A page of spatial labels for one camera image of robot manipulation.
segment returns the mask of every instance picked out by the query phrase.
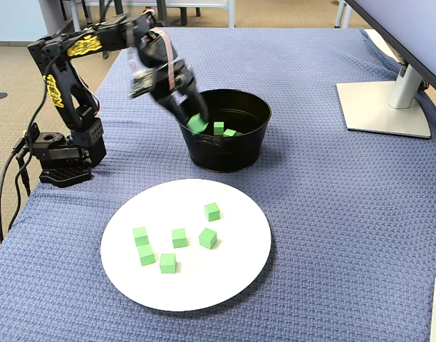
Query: green foam block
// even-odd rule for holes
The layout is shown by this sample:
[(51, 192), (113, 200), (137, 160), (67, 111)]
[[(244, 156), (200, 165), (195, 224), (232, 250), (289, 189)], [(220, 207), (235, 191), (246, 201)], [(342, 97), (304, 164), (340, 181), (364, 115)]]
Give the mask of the green foam block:
[(139, 254), (140, 263), (142, 266), (147, 266), (155, 262), (155, 255), (153, 249), (149, 244), (145, 244), (137, 248)]
[(219, 219), (219, 208), (216, 203), (211, 203), (204, 206), (204, 213), (208, 222)]
[(172, 244), (174, 248), (186, 247), (188, 245), (185, 228), (172, 230)]
[(137, 247), (143, 246), (144, 244), (148, 244), (148, 235), (145, 227), (139, 227), (133, 229), (133, 236), (135, 245)]
[(177, 259), (175, 254), (161, 254), (160, 260), (161, 273), (175, 273), (177, 272)]
[(205, 248), (212, 249), (217, 243), (217, 233), (211, 229), (205, 228), (199, 235), (199, 244)]
[(213, 135), (223, 135), (224, 133), (224, 123), (215, 122), (213, 123)]
[(198, 133), (202, 133), (205, 131), (205, 128), (207, 128), (208, 123), (205, 123), (201, 119), (201, 115), (198, 113), (196, 115), (193, 115), (190, 118), (190, 121), (187, 123), (187, 127), (191, 130), (193, 135), (196, 135)]
[(236, 130), (225, 130), (223, 133), (223, 137), (233, 137), (237, 133)]

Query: robotic arm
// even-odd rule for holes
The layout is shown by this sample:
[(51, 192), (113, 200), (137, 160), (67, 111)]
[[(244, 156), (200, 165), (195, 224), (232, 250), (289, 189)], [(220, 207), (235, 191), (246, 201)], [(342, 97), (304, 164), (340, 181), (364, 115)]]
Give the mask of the robotic arm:
[[(99, 101), (88, 90), (71, 60), (128, 47), (135, 47), (140, 61), (150, 68), (135, 71), (132, 98), (150, 93), (181, 124), (188, 126), (189, 118), (172, 96), (178, 90), (194, 101), (202, 121), (208, 122), (207, 106), (197, 91), (193, 72), (185, 61), (175, 62), (177, 53), (167, 34), (155, 28), (153, 10), (144, 11), (136, 19), (121, 14), (82, 32), (44, 37), (30, 44), (28, 50), (71, 134), (65, 137), (60, 133), (40, 133), (37, 125), (32, 125), (30, 136), (34, 141), (33, 153), (43, 169), (42, 182), (68, 187), (89, 180), (90, 168), (106, 154), (103, 126), (96, 117)], [(73, 97), (78, 107), (74, 106)]]

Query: monitor stand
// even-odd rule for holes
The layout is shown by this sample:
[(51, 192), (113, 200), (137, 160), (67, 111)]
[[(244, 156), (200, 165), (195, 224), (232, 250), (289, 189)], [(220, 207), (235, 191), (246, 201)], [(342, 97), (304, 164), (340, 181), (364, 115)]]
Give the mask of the monitor stand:
[(402, 66), (396, 81), (337, 83), (349, 130), (430, 138), (422, 108), (415, 99), (422, 76)]

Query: textured blue fabric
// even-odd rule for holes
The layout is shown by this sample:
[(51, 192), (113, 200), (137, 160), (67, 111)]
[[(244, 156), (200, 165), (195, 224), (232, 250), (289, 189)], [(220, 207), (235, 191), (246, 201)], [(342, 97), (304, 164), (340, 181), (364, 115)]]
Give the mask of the textured blue fabric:
[[(270, 104), (259, 161), (215, 174), (189, 159), (175, 120), (128, 100), (122, 52), (98, 97), (108, 155), (90, 182), (39, 185), (0, 248), (0, 341), (428, 341), (436, 276), (436, 110), (431, 140), (350, 132), (337, 82), (394, 80), (398, 65), (358, 29), (168, 29), (201, 90)], [(124, 297), (100, 263), (115, 211), (170, 180), (252, 197), (273, 247), (247, 289), (189, 313)]]

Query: white plate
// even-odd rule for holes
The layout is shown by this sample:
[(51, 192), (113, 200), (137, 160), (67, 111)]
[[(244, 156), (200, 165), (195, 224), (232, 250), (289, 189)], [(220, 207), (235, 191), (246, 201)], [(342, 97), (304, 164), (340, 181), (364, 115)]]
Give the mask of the white plate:
[[(216, 202), (221, 218), (208, 222), (204, 206)], [(133, 228), (146, 227), (156, 262), (141, 266)], [(199, 245), (207, 227), (217, 232), (213, 249)], [(172, 229), (185, 228), (188, 246), (174, 249)], [(176, 180), (127, 201), (110, 219), (101, 260), (125, 296), (150, 308), (189, 311), (235, 296), (257, 277), (270, 252), (269, 223), (243, 192), (209, 180)], [(175, 253), (177, 273), (161, 274), (161, 253)]]

